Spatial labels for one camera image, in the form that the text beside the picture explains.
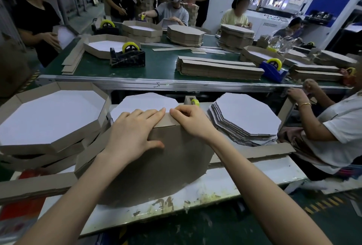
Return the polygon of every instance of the white shirt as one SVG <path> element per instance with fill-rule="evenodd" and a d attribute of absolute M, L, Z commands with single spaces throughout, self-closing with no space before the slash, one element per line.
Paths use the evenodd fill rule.
<path fill-rule="evenodd" d="M 317 119 L 337 138 L 337 141 L 312 141 L 305 132 L 303 140 L 313 153 L 330 166 L 315 164 L 318 169 L 335 174 L 362 155 L 362 93 L 358 92 L 322 112 Z"/>

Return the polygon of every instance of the gold bracelet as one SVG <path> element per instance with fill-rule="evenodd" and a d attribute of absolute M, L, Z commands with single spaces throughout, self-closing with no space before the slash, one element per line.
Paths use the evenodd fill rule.
<path fill-rule="evenodd" d="M 300 104 L 300 105 L 298 105 L 298 106 L 299 106 L 299 108 L 300 108 L 300 107 L 303 106 L 303 105 L 310 105 L 310 106 L 312 106 L 312 104 L 310 104 L 309 102 L 302 103 L 302 104 Z"/>

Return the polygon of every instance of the person's hair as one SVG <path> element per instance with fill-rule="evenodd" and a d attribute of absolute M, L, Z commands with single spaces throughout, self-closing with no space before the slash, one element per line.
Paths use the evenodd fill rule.
<path fill-rule="evenodd" d="M 247 1 L 248 3 L 250 3 L 250 0 L 233 0 L 231 8 L 236 9 L 236 6 L 242 1 Z"/>
<path fill-rule="evenodd" d="M 303 21 L 300 17 L 293 18 L 292 21 L 290 21 L 288 27 L 292 27 L 297 24 L 301 24 Z"/>

